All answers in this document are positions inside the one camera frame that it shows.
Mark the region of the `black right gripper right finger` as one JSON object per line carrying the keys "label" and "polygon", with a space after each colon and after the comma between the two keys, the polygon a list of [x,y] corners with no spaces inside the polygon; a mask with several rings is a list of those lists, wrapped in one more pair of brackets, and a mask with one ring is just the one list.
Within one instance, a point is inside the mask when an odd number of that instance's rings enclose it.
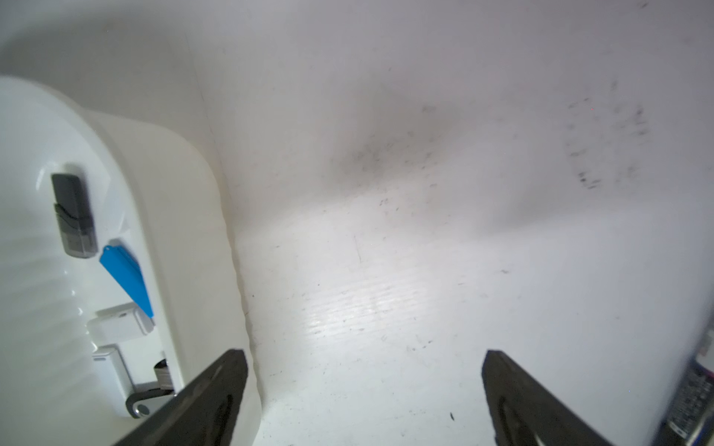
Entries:
{"label": "black right gripper right finger", "polygon": [[497,445],[608,445],[501,350],[489,350],[483,387]]}

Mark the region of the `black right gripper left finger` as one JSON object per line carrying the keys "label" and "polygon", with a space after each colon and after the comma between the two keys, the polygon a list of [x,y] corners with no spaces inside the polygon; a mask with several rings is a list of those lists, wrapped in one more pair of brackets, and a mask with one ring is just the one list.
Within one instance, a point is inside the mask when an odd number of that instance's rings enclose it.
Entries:
{"label": "black right gripper left finger", "polygon": [[245,353],[229,349],[119,445],[228,445],[240,413],[248,365]]}

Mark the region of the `black silver swivel usb drive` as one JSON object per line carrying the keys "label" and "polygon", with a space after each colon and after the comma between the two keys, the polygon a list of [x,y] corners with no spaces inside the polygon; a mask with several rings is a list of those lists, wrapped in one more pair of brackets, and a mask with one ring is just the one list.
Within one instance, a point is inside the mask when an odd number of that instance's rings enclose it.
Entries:
{"label": "black silver swivel usb drive", "polygon": [[176,396],[166,359],[154,364],[154,374],[154,384],[141,388],[126,399],[126,410],[135,419],[152,416]]}

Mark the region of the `white clear cap usb drive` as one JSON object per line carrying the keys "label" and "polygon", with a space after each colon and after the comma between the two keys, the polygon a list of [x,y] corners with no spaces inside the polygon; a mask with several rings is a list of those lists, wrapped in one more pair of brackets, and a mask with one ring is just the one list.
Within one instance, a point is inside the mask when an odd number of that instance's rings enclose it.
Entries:
{"label": "white clear cap usb drive", "polygon": [[92,362],[109,405],[118,416],[133,418],[126,401],[134,394],[135,388],[120,351],[116,347],[99,348],[93,352]]}

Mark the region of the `blue usb flash drive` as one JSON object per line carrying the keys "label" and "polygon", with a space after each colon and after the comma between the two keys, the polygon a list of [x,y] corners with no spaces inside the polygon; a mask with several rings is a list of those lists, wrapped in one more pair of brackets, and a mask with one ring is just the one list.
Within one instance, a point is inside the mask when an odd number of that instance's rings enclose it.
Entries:
{"label": "blue usb flash drive", "polygon": [[139,263],[122,245],[106,245],[102,249],[100,265],[111,275],[113,280],[126,292],[131,300],[150,319],[154,309],[148,295]]}

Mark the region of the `dark grey usb drive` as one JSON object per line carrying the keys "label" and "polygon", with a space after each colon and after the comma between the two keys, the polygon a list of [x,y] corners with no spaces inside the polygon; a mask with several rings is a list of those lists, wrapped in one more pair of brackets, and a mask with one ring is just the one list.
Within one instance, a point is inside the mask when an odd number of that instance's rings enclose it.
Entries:
{"label": "dark grey usb drive", "polygon": [[89,197],[78,176],[56,173],[51,176],[54,210],[65,253],[72,258],[93,258],[98,253]]}

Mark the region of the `white plastic storage box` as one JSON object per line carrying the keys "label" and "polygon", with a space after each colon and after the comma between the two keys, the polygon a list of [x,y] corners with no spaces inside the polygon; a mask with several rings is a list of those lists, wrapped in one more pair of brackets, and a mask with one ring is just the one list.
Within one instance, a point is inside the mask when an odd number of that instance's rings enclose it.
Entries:
{"label": "white plastic storage box", "polygon": [[[53,174],[78,176],[98,253],[62,246]],[[61,93],[1,80],[1,442],[119,445],[141,424],[102,392],[87,322],[134,303],[100,265],[106,245],[139,263],[154,332],[116,347],[135,392],[167,360],[180,392],[229,349],[248,379],[228,445],[254,442],[262,415],[217,181],[198,150],[160,126],[89,111]]]}

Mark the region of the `black marker pen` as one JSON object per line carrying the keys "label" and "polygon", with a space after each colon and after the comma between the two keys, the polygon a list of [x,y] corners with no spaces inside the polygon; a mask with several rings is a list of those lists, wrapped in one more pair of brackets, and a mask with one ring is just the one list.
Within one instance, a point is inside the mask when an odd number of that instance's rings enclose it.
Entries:
{"label": "black marker pen", "polygon": [[675,392],[653,445],[713,444],[713,321]]}

